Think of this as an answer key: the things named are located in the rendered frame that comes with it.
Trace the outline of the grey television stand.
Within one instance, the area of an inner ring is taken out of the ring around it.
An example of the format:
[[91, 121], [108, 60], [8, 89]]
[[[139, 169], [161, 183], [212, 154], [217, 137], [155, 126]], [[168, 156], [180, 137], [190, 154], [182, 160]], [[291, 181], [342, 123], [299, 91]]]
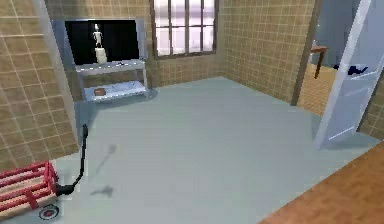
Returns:
[[[75, 66], [82, 97], [85, 102], [101, 102], [123, 97], [130, 97], [135, 95], [144, 95], [148, 97], [149, 88], [146, 74], [146, 63], [144, 60], [132, 59], [123, 61], [107, 62], [105, 64], [84, 64]], [[120, 81], [114, 84], [106, 84], [101, 86], [84, 86], [84, 78], [87, 76], [105, 75], [109, 73], [128, 72], [133, 71], [135, 80], [133, 81]], [[95, 96], [94, 90], [96, 88], [104, 88], [106, 90], [105, 96]]]

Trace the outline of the brown framed window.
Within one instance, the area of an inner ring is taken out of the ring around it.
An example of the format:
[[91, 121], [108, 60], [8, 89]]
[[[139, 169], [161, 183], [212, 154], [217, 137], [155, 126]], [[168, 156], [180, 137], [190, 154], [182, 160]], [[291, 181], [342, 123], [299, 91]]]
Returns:
[[150, 0], [150, 7], [156, 58], [216, 51], [219, 0]]

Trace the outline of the black television set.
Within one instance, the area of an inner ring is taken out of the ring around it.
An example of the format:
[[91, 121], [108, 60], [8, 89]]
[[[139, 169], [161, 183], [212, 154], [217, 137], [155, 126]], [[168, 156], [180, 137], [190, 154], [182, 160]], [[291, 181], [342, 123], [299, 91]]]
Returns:
[[143, 19], [56, 19], [51, 25], [61, 58], [68, 65], [97, 62], [95, 32], [101, 33], [108, 62], [148, 58]]

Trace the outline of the white statuette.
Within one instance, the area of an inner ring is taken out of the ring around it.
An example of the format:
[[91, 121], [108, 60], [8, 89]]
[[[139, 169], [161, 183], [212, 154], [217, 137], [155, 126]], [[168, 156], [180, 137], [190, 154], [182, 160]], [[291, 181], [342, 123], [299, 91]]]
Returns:
[[95, 54], [98, 64], [105, 64], [107, 62], [106, 51], [102, 46], [102, 33], [97, 24], [94, 25], [95, 31], [93, 32], [94, 40], [96, 41]]

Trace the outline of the brown wooden table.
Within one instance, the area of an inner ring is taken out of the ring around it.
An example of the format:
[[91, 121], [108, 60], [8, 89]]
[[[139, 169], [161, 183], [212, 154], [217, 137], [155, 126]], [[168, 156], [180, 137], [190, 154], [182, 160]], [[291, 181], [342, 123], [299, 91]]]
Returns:
[[315, 75], [314, 75], [315, 79], [317, 79], [319, 77], [321, 65], [322, 65], [322, 62], [324, 59], [324, 55], [325, 55], [327, 50], [328, 50], [328, 48], [326, 46], [313, 46], [311, 48], [311, 53], [319, 55], [316, 70], [315, 70]]

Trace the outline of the white room door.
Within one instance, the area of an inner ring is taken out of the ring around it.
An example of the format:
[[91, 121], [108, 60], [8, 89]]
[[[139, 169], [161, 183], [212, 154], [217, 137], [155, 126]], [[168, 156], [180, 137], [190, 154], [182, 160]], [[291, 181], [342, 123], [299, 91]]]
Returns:
[[[368, 69], [349, 76], [352, 65]], [[360, 0], [314, 139], [318, 149], [356, 133], [383, 70], [384, 0]]]

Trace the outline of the red toy wagon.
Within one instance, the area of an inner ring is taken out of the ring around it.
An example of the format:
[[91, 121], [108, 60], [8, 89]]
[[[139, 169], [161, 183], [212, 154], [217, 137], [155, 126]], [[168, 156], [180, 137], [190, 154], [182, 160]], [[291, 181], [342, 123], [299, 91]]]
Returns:
[[41, 220], [48, 221], [60, 214], [56, 205], [62, 195], [70, 195], [85, 172], [88, 127], [82, 126], [79, 175], [71, 184], [59, 183], [59, 176], [50, 161], [32, 163], [0, 173], [0, 221], [27, 212], [37, 211]]

